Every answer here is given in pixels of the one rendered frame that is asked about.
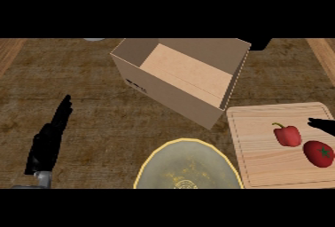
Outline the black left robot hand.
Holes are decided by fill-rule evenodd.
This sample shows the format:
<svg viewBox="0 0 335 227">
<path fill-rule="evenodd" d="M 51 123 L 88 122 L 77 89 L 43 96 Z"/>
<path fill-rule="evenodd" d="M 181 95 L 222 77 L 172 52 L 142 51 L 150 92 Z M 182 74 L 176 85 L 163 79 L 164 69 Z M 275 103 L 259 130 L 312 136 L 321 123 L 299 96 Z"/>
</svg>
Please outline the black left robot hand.
<svg viewBox="0 0 335 227">
<path fill-rule="evenodd" d="M 35 175 L 39 171 L 52 171 L 63 143 L 64 130 L 73 113 L 71 96 L 67 95 L 52 118 L 33 138 L 26 174 Z"/>
</svg>

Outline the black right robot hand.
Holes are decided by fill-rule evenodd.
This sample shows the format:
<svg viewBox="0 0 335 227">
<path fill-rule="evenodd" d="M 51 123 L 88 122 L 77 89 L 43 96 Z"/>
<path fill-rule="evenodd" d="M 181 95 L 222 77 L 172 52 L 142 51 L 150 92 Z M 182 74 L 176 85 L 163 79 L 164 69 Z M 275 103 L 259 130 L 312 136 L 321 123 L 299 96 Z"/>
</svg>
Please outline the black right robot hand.
<svg viewBox="0 0 335 227">
<path fill-rule="evenodd" d="M 328 134 L 335 136 L 335 120 L 322 120 L 322 119 L 311 118 L 308 125 L 316 129 L 321 129 Z"/>
</svg>

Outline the red tomato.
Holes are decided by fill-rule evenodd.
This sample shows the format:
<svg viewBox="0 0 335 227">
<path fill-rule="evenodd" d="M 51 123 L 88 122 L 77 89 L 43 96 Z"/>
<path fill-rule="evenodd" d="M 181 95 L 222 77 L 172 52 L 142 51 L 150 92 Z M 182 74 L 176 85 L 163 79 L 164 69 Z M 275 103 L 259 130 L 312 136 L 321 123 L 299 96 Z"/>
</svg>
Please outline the red tomato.
<svg viewBox="0 0 335 227">
<path fill-rule="evenodd" d="M 333 165 L 335 152 L 325 143 L 319 141 L 308 141 L 303 149 L 308 160 L 316 167 L 328 168 Z"/>
</svg>

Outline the pale wooden cutting board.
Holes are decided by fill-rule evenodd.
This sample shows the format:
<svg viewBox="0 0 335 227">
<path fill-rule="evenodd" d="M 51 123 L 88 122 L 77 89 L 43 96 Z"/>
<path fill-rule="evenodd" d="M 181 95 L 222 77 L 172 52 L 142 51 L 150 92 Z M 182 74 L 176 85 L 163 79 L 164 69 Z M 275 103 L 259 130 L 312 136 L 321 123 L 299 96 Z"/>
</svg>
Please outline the pale wooden cutting board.
<svg viewBox="0 0 335 227">
<path fill-rule="evenodd" d="M 274 131 L 299 128 L 308 142 L 316 140 L 335 151 L 335 136 L 308 125 L 312 118 L 330 120 L 333 114 L 319 102 L 235 106 L 226 110 L 244 185 L 257 188 L 335 188 L 335 162 L 316 167 L 303 147 L 280 144 Z"/>
</svg>

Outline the open cardboard box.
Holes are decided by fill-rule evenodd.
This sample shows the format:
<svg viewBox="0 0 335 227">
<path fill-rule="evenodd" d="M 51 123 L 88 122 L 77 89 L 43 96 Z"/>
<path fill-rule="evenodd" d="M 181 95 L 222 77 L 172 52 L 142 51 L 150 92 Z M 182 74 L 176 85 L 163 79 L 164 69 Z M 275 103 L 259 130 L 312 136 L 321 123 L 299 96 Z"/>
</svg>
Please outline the open cardboard box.
<svg viewBox="0 0 335 227">
<path fill-rule="evenodd" d="M 210 129 L 251 44 L 237 38 L 126 38 L 111 52 L 128 85 Z"/>
</svg>

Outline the red bell pepper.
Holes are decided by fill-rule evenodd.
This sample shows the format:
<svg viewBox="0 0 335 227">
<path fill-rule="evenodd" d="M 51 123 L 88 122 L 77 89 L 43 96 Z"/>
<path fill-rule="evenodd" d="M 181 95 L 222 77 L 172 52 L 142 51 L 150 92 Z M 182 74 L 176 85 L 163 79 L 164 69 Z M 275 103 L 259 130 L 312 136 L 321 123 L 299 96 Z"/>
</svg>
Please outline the red bell pepper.
<svg viewBox="0 0 335 227">
<path fill-rule="evenodd" d="M 302 134 L 296 126 L 284 126 L 280 122 L 275 122 L 274 125 L 278 126 L 278 129 L 274 130 L 278 142 L 282 146 L 297 147 L 303 143 Z"/>
</svg>

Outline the black appliance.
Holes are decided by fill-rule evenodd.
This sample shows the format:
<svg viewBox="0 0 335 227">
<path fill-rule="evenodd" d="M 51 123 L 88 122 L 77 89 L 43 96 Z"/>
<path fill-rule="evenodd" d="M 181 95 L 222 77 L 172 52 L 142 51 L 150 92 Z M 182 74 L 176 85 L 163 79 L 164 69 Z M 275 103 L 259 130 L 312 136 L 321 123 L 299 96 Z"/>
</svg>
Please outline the black appliance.
<svg viewBox="0 0 335 227">
<path fill-rule="evenodd" d="M 253 38 L 250 40 L 251 43 L 251 47 L 250 49 L 253 51 L 263 51 L 271 43 L 272 39 L 269 37 L 263 37 L 263 38 Z"/>
</svg>

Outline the yellow-rimmed grey bowl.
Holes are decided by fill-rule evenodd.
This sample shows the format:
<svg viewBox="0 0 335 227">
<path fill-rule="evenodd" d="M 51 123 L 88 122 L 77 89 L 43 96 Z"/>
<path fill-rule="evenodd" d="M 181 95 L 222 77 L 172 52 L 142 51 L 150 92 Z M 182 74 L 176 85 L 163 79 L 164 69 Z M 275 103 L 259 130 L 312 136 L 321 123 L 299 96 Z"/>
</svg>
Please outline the yellow-rimmed grey bowl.
<svg viewBox="0 0 335 227">
<path fill-rule="evenodd" d="M 150 155 L 135 189 L 243 189 L 237 168 L 221 150 L 203 140 L 166 142 Z"/>
</svg>

